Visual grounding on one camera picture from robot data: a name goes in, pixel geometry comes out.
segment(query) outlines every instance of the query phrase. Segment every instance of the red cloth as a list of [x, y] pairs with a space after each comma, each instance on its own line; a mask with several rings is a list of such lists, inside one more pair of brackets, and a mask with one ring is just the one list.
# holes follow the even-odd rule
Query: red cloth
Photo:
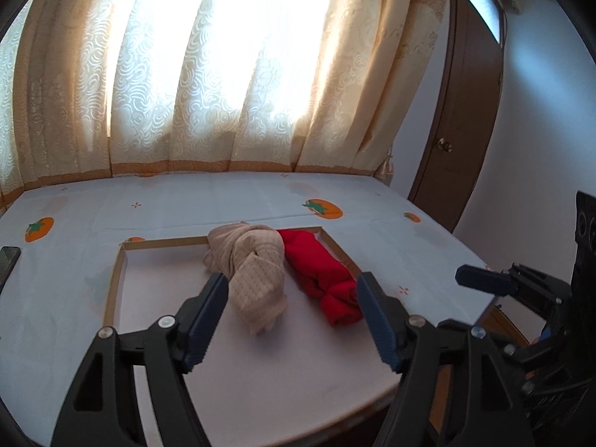
[[310, 232], [279, 230], [285, 258], [294, 268], [306, 295], [320, 298], [321, 309], [331, 326], [353, 324], [362, 319], [356, 301], [356, 281], [350, 272]]

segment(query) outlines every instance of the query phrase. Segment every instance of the curtain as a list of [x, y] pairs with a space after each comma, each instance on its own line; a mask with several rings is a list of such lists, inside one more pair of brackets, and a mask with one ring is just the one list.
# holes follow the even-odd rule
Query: curtain
[[445, 2], [31, 0], [0, 42], [0, 205], [131, 173], [386, 178]]

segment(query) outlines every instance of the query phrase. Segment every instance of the brown wooden door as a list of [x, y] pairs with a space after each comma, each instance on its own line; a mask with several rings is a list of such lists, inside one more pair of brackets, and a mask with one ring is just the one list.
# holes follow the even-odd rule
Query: brown wooden door
[[452, 232], [491, 139], [503, 50], [469, 0], [451, 0], [450, 27], [439, 102], [409, 199]]

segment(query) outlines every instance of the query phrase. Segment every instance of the door knob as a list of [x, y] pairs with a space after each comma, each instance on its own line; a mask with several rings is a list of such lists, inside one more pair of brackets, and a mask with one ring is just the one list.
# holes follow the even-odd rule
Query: door knob
[[439, 148], [441, 151], [445, 151], [447, 153], [450, 153], [451, 151], [453, 151], [453, 144], [451, 144], [444, 137], [442, 137], [437, 142], [437, 148]]

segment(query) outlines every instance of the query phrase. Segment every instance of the black phone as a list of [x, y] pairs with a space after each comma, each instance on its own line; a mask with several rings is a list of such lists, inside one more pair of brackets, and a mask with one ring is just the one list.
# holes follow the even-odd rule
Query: black phone
[[19, 247], [2, 247], [0, 249], [0, 293], [20, 255]]

